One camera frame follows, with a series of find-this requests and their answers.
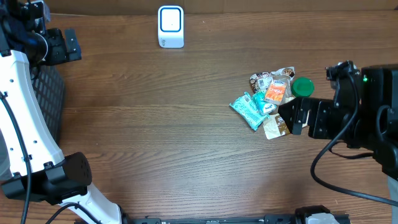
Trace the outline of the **brown bread pouch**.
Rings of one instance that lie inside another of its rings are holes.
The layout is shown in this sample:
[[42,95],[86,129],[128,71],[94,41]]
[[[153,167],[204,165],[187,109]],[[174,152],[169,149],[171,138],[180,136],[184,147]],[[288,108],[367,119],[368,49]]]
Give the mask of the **brown bread pouch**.
[[267,139],[275,139],[290,134],[277,110],[279,106],[294,97],[290,84],[295,78],[295,68],[285,67],[273,72],[259,72],[250,76],[249,84],[254,92],[252,98],[262,115],[263,128]]

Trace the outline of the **green lid jar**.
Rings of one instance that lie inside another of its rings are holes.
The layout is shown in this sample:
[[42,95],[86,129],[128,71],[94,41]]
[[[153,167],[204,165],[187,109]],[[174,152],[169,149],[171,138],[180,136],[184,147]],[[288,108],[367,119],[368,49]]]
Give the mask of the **green lid jar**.
[[300,77],[293,82],[291,91],[294,97],[309,97],[315,90],[315,85],[309,78]]

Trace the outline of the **orange snack packet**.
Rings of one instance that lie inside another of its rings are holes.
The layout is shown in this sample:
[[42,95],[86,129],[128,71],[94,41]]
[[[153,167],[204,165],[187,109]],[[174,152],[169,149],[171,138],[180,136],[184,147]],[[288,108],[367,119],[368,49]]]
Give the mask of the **orange snack packet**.
[[271,81],[266,94],[265,100],[268,103],[272,103],[275,105],[280,105],[284,98],[285,91],[287,89],[287,83],[280,80]]

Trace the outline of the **teal gum packet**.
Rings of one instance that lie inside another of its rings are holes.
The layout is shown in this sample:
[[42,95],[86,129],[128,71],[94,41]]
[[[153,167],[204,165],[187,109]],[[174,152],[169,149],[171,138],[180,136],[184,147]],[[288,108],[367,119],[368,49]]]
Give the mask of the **teal gum packet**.
[[265,100],[265,94],[266,92],[264,90],[260,90],[255,94],[253,94],[252,96],[252,99],[254,100],[257,109],[259,110],[260,114],[262,114],[263,116],[273,112],[277,108],[275,104],[268,103]]

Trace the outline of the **long teal wipes pack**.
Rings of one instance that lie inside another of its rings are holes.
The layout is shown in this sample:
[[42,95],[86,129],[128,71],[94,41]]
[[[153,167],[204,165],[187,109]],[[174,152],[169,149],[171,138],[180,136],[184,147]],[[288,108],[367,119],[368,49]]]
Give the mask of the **long teal wipes pack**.
[[254,131],[257,131],[258,127],[269,118],[268,114],[262,115],[260,113],[252,96],[248,92],[244,92],[243,96],[237,98],[229,106],[235,112],[239,113]]

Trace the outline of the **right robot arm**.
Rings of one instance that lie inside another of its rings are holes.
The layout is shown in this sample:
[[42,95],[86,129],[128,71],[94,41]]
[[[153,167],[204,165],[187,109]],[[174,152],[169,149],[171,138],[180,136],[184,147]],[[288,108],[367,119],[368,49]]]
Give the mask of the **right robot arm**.
[[[339,193],[392,206],[392,222],[397,223],[397,65],[358,70],[352,61],[345,61],[326,68],[326,78],[335,90],[333,99],[296,97],[278,112],[292,134],[299,135],[307,123],[311,138],[329,140],[311,164],[314,181]],[[388,176],[390,198],[344,189],[316,175],[322,155],[341,142],[368,150],[354,158],[372,157],[381,165]]]

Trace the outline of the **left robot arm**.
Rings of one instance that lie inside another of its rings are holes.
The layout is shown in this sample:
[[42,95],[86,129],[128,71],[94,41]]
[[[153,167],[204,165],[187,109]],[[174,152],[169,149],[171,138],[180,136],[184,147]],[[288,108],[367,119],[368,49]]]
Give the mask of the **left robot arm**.
[[84,223],[127,223],[122,208],[94,185],[89,162],[58,146],[65,85],[55,66],[81,59],[73,29],[48,29],[43,1],[1,2],[1,134],[9,199],[70,209]]

